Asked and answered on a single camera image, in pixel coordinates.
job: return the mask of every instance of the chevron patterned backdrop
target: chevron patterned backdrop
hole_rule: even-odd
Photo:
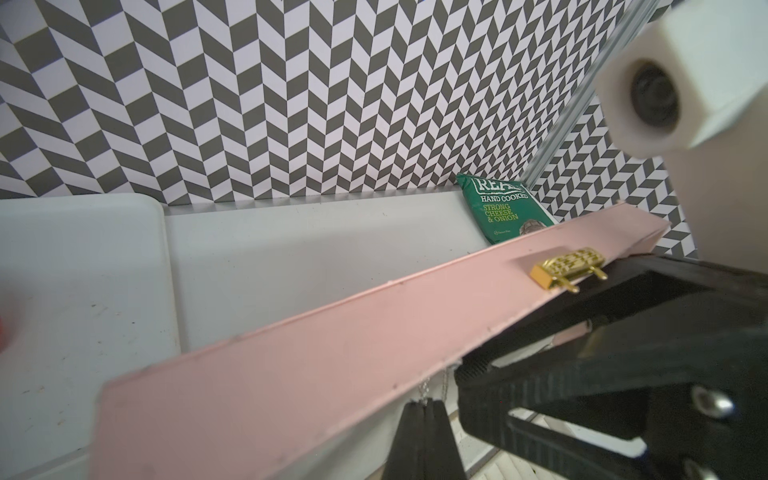
[[[680,0],[661,0],[651,21],[678,3]],[[608,134],[597,97],[555,152],[538,179],[535,193],[559,220],[624,200],[671,223],[655,252],[697,257],[694,239],[661,157],[633,158],[619,151]]]
[[[10,0],[0,197],[514,177],[628,0]]]

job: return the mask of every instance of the camera lens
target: camera lens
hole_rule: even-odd
[[[669,127],[680,117],[680,105],[672,80],[661,68],[647,63],[632,80],[632,107],[651,127]]]

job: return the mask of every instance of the pink board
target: pink board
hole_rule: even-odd
[[[91,478],[268,478],[560,294],[535,263],[647,252],[666,228],[620,204],[113,380]]]

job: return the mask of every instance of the chip bag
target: chip bag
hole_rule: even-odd
[[[535,232],[555,224],[520,182],[458,174],[456,180],[475,220],[491,243]]]

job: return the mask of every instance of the gold latch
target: gold latch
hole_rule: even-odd
[[[537,263],[531,270],[531,278],[545,289],[551,289],[558,284],[571,293],[579,289],[571,280],[594,273],[600,280],[606,280],[608,275],[600,267],[605,263],[605,257],[589,247],[566,253],[559,257]]]

